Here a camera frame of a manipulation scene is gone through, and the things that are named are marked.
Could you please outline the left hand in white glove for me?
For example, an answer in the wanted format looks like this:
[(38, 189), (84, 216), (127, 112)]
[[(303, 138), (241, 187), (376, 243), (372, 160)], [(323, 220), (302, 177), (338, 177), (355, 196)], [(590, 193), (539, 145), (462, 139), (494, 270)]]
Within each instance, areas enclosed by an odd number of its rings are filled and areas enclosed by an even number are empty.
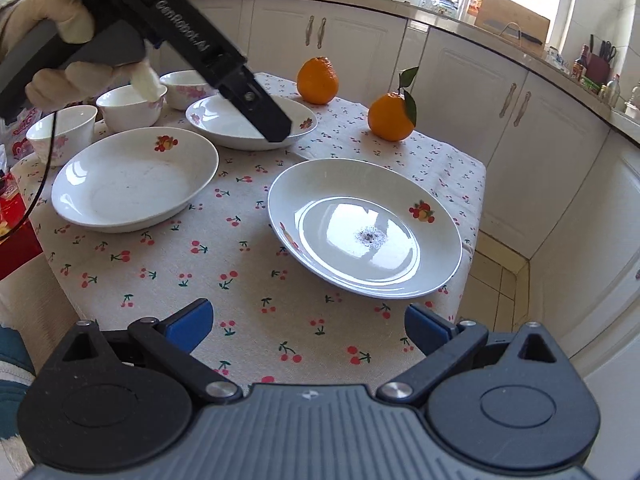
[[(71, 44), (93, 37), (94, 21), (80, 0), (1, 0), (1, 55), (6, 56), (39, 22), (55, 22), (60, 36)], [(148, 61), (122, 67), (75, 62), (65, 70), (40, 70), (26, 84), (26, 98), (45, 113), (60, 110), (104, 92), (127, 77), (143, 99), (155, 102), (164, 91)]]

